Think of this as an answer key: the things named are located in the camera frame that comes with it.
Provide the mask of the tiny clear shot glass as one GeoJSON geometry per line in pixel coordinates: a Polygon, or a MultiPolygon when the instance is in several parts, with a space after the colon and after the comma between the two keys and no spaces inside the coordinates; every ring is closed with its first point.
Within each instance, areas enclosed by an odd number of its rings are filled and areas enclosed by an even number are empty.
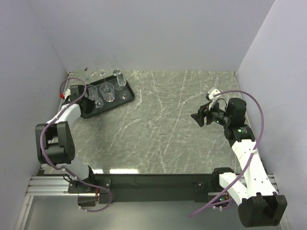
{"type": "Polygon", "coordinates": [[[95,107],[101,108],[104,105],[104,102],[102,100],[95,100],[95,107]]]}

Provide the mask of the clear ribbed tumbler glass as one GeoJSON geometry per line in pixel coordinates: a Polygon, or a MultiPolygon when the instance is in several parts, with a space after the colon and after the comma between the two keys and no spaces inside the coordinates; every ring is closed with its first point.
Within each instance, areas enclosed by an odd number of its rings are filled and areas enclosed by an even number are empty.
{"type": "Polygon", "coordinates": [[[92,97],[98,96],[98,89],[94,85],[87,86],[87,98],[91,99],[92,97]]]}

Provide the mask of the clear faceted small glass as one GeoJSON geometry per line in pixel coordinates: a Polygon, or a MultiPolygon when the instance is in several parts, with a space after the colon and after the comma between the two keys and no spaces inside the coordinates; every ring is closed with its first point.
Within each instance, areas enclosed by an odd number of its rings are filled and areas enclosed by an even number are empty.
{"type": "Polygon", "coordinates": [[[115,99],[115,93],[114,93],[114,85],[112,83],[102,83],[100,88],[99,88],[104,100],[106,102],[113,102],[115,99]]]}

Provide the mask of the clear stemmed wine glass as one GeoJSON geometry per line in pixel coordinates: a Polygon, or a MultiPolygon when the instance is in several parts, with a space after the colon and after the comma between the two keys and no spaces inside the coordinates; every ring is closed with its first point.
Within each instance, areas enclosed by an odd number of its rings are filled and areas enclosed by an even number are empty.
{"type": "Polygon", "coordinates": [[[83,79],[87,84],[90,84],[90,71],[86,63],[78,63],[76,68],[76,75],[83,79]]]}

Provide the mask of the tall clear cylinder glass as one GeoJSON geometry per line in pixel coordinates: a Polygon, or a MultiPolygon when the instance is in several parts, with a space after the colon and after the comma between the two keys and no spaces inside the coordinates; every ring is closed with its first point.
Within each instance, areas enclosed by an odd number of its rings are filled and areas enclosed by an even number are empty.
{"type": "Polygon", "coordinates": [[[119,97],[122,100],[127,100],[129,98],[128,92],[125,91],[125,86],[126,86],[126,78],[123,76],[122,72],[119,69],[115,69],[113,71],[113,75],[116,76],[117,78],[117,83],[115,83],[114,87],[115,90],[121,91],[119,97]]]}

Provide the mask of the round clear stemless glass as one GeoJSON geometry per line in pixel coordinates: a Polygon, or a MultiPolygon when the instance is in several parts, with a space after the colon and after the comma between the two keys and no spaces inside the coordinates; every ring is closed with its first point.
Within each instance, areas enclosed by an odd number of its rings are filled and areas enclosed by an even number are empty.
{"type": "Polygon", "coordinates": [[[116,55],[113,55],[111,60],[110,60],[110,68],[111,68],[111,72],[114,74],[116,72],[121,72],[122,67],[119,63],[119,60],[117,58],[116,55]]]}

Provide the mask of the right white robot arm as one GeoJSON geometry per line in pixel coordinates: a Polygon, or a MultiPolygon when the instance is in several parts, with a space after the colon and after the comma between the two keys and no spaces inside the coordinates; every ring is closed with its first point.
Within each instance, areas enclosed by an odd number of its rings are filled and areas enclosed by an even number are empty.
{"type": "Polygon", "coordinates": [[[224,128],[225,138],[236,155],[245,182],[228,169],[215,169],[211,179],[215,191],[228,192],[238,205],[239,219],[244,227],[279,225],[287,200],[277,192],[263,167],[251,128],[245,123],[246,102],[231,98],[225,110],[217,101],[200,106],[191,117],[200,127],[215,122],[224,128]]]}

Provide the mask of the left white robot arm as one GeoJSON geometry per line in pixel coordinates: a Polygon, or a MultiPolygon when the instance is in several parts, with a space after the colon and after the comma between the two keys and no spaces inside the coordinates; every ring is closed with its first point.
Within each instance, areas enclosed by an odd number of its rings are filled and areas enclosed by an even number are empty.
{"type": "Polygon", "coordinates": [[[37,158],[57,171],[63,171],[76,181],[80,188],[90,193],[96,188],[96,179],[90,166],[75,156],[75,145],[71,135],[72,125],[82,112],[94,110],[94,102],[87,97],[87,87],[78,85],[78,93],[65,96],[60,111],[49,121],[35,127],[37,158]]]}

